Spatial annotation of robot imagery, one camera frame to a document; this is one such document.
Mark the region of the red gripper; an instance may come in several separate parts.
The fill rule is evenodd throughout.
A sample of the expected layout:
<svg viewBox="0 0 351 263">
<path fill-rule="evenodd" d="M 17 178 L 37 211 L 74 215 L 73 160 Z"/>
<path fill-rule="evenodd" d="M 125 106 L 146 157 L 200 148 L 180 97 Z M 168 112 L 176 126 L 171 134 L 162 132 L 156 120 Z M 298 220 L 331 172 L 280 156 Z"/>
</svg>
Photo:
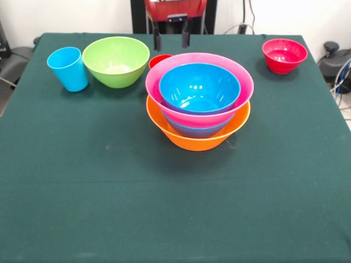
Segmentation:
<svg viewBox="0 0 351 263">
<path fill-rule="evenodd" d="M 154 49 L 161 51 L 162 40 L 158 22 L 169 21 L 177 18 L 186 18 L 182 27 L 182 47 L 190 45 L 192 18 L 202 16 L 206 9 L 206 0 L 183 1 L 144 1 L 146 13 L 152 23 Z"/>
</svg>

